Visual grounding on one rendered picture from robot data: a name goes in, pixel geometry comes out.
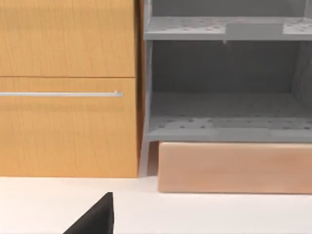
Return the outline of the wooden cupboard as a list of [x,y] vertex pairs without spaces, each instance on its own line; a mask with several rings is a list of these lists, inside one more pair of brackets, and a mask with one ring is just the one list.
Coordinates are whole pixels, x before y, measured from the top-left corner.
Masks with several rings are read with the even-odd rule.
[[[140,158],[141,158],[141,147],[143,139],[143,127],[144,127],[144,117],[145,117],[145,49],[144,49],[144,0],[134,0],[134,24],[135,24],[135,75],[133,77],[136,80],[136,126],[137,126],[137,153],[138,153],[138,171],[139,174]],[[88,77],[59,77],[59,78],[88,78]],[[109,77],[89,77],[89,78],[109,78]]]

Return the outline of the pale wooden drawer front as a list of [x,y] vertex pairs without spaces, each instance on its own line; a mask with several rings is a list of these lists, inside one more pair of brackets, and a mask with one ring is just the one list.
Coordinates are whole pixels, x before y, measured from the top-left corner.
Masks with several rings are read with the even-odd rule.
[[312,144],[162,142],[158,190],[312,194]]

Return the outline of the plain wooden drawer front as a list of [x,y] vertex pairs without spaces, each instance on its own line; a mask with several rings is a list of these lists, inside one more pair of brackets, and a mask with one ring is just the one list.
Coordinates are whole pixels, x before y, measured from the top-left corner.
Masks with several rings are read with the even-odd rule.
[[134,0],[0,0],[0,76],[133,77]]

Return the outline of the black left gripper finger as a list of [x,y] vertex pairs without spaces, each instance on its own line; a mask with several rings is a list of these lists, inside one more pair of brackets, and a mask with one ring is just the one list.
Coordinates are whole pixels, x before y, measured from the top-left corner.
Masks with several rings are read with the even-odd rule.
[[107,192],[63,234],[113,234],[113,193]]

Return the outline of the grey pierced drawer inside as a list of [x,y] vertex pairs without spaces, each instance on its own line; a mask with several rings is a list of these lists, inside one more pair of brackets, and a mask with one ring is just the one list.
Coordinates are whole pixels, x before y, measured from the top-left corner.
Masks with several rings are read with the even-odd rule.
[[312,143],[312,0],[144,0],[151,142]]

